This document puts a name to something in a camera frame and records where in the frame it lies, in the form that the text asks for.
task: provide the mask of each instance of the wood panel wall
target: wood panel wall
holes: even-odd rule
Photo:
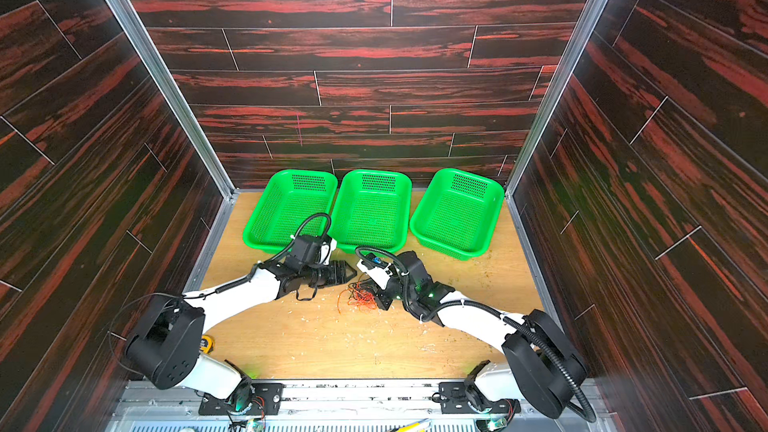
[[[241,188],[457,167],[504,181],[586,0],[132,0]]]
[[[0,0],[0,115],[0,430],[102,430],[221,196],[103,0]]]
[[[628,431],[768,430],[768,0],[610,0],[514,194]]]

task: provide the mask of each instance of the green plastic basket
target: green plastic basket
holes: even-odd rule
[[[280,252],[307,217],[331,210],[339,181],[328,172],[283,170],[270,178],[243,230],[243,242],[264,252]],[[319,235],[325,219],[307,224],[302,233]]]
[[[349,254],[358,245],[397,252],[408,238],[411,188],[411,179],[399,172],[347,173],[333,206],[330,236]]]
[[[435,174],[411,217],[418,242],[459,260],[485,254],[491,245],[504,188],[490,178],[456,168]]]

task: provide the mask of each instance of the tape measure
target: tape measure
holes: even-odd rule
[[[210,354],[214,351],[214,338],[209,335],[204,335],[200,338],[200,352],[204,354]]]

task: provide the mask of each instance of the light wood surface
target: light wood surface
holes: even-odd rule
[[[424,192],[414,192],[412,210]],[[261,194],[240,195],[203,287],[245,275],[270,254],[247,247],[242,234]],[[462,262],[418,244],[408,233],[402,249],[415,250],[432,278],[468,297],[507,312],[542,309],[509,210],[501,216],[490,249]],[[354,255],[334,252],[355,264]],[[293,295],[258,305],[209,332],[212,357],[228,359],[255,378],[460,378],[482,360],[504,355],[463,332],[420,324],[395,302],[389,311],[347,304],[343,286],[318,291],[312,302]],[[302,289],[302,296],[311,290]]]

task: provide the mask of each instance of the black mounting plate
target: black mounting plate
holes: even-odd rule
[[[268,383],[252,384],[251,387],[254,388],[255,397],[264,399],[264,415],[277,415],[280,411],[280,402],[283,400],[283,385]],[[200,415],[226,415],[226,411],[227,408],[223,400],[206,394],[203,401],[200,402],[200,409],[197,413]],[[245,415],[261,415],[260,407],[254,405]]]
[[[476,414],[477,412],[469,407],[467,400],[467,389],[464,382],[440,382],[440,398],[437,400],[437,394],[432,399],[440,403],[440,410],[444,414]],[[509,403],[506,400],[494,402],[490,414],[509,414]]]

